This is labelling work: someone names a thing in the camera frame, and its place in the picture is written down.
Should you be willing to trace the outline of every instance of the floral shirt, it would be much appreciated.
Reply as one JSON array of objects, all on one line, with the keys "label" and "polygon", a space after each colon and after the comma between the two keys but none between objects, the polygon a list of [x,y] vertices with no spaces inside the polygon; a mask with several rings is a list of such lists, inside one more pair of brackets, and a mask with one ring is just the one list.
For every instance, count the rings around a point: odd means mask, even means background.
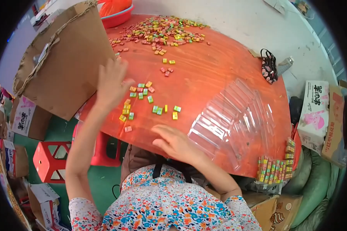
[{"label": "floral shirt", "polygon": [[225,203],[194,180],[163,165],[153,179],[155,165],[131,173],[122,183],[121,195],[105,212],[85,198],[69,202],[73,230],[261,230],[241,196]]}]

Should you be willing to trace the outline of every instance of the pile of candy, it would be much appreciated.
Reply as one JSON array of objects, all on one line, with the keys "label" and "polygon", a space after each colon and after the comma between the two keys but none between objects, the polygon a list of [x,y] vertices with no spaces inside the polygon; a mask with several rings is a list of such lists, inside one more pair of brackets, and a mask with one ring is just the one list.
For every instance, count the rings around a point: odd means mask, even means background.
[{"label": "pile of candy", "polygon": [[[152,45],[154,54],[164,55],[167,50],[163,49],[162,46],[178,47],[187,43],[193,43],[193,41],[198,43],[204,41],[206,35],[185,30],[188,27],[203,29],[209,26],[173,16],[155,16],[146,18],[144,21],[129,27],[124,27],[125,31],[120,32],[120,37],[110,39],[109,41],[112,47],[116,47],[117,44],[124,45],[123,41],[134,41],[135,43],[141,41],[142,44]],[[172,42],[169,41],[169,36],[174,38]],[[118,50],[118,52],[122,51],[128,51],[128,49]]]},{"label": "pile of candy", "polygon": [[279,184],[284,180],[285,170],[285,161],[260,156],[258,159],[257,181],[264,184]]},{"label": "pile of candy", "polygon": [[[148,95],[148,91],[150,93],[155,92],[154,88],[152,87],[152,82],[148,81],[146,84],[138,84],[137,87],[131,86],[130,87],[130,97],[135,98],[136,97],[136,92],[138,92],[138,99],[144,99],[144,95]],[[153,103],[153,97],[151,95],[149,95],[148,97],[148,102],[151,104]],[[124,107],[122,109],[122,115],[120,115],[120,120],[125,122],[127,120],[127,117],[125,115],[129,115],[128,116],[128,120],[133,120],[134,119],[134,113],[131,112],[131,100],[130,99],[126,99]],[[179,106],[174,106],[173,108],[176,112],[172,113],[172,119],[173,120],[177,120],[178,119],[178,115],[177,113],[181,111],[181,107]],[[165,113],[167,113],[168,111],[168,106],[167,104],[165,105]],[[162,115],[163,112],[163,108],[160,108],[159,106],[155,105],[153,106],[153,113],[156,113],[157,115]],[[131,132],[132,131],[132,127],[131,126],[127,126],[125,127],[125,132]]]},{"label": "pile of candy", "polygon": [[296,143],[289,137],[286,142],[285,160],[272,160],[267,156],[258,159],[257,181],[265,184],[281,183],[293,176]]},{"label": "pile of candy", "polygon": [[[140,21],[134,25],[130,25],[129,27],[124,27],[124,31],[120,31],[120,37],[109,39],[112,47],[116,47],[118,44],[123,46],[126,42],[134,41],[138,43],[141,41],[144,45],[152,45],[152,51],[154,54],[164,55],[167,50],[163,49],[163,46],[173,46],[178,47],[184,44],[190,44],[195,42],[202,43],[205,39],[204,34],[200,33],[192,33],[187,31],[187,28],[190,27],[199,27],[203,29],[205,27],[209,27],[207,25],[203,25],[201,23],[197,23],[188,19],[181,19],[173,16],[155,16],[151,18],[146,18],[143,21]],[[121,58],[121,52],[127,52],[129,48],[118,49],[118,53],[115,55],[117,59]],[[167,63],[167,58],[163,59],[163,63]],[[175,60],[169,60],[169,64],[175,64]],[[168,68],[165,70],[161,68],[162,73],[165,74],[166,77],[170,75],[174,70]],[[148,95],[148,92],[155,92],[154,88],[152,88],[152,82],[148,81],[146,84],[138,84],[137,87],[130,87],[130,97],[135,98],[136,93],[138,93],[138,99],[143,100],[145,95]],[[149,95],[148,102],[153,103],[153,97]],[[120,116],[120,120],[125,122],[127,120],[126,115],[128,115],[129,120],[134,119],[134,113],[131,112],[131,100],[127,99],[124,104],[124,108],[122,110],[122,114]],[[164,112],[167,113],[168,106],[165,105]],[[181,107],[175,106],[174,112],[172,112],[172,119],[178,119],[178,112],[181,111]],[[155,105],[153,106],[153,113],[158,115],[162,115],[163,108]],[[125,132],[131,132],[132,127],[125,127]]]}]

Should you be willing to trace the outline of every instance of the black handbag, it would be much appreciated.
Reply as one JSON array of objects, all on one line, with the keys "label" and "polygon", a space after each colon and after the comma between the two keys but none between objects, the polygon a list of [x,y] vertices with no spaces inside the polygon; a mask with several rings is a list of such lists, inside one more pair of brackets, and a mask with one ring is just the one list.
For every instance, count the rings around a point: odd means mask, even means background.
[{"label": "black handbag", "polygon": [[[262,51],[265,50],[266,56],[262,55]],[[269,84],[278,80],[278,71],[276,70],[276,58],[266,49],[261,49],[262,58],[262,76],[268,81]]]}]

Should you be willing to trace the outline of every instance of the clear plastic tray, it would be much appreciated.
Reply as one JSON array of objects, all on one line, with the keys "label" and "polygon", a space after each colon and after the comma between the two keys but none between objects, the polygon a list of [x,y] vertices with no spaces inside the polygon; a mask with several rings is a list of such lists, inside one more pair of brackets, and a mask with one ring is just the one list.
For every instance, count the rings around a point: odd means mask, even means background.
[{"label": "clear plastic tray", "polygon": [[269,152],[274,127],[270,105],[238,78],[207,103],[188,137],[212,159],[219,152],[225,153],[236,170],[255,140],[262,141],[264,153]]}]

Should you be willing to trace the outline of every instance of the woman's arm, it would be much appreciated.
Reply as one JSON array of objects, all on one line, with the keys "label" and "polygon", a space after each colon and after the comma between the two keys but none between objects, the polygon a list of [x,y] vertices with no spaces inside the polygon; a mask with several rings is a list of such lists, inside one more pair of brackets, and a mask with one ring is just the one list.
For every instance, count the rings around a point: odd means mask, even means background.
[{"label": "woman's arm", "polygon": [[97,100],[67,157],[65,186],[69,200],[82,197],[93,201],[87,171],[90,168],[97,134],[106,116],[119,104],[125,92],[134,83],[133,80],[123,82],[126,70],[126,62],[121,63],[119,60],[111,59],[108,60],[106,67],[99,68]]},{"label": "woman's arm", "polygon": [[242,195],[235,180],[196,148],[185,134],[166,125],[156,125],[152,131],[163,138],[154,140],[153,145],[163,149],[172,158],[195,167],[221,195],[222,201],[230,196]]}]

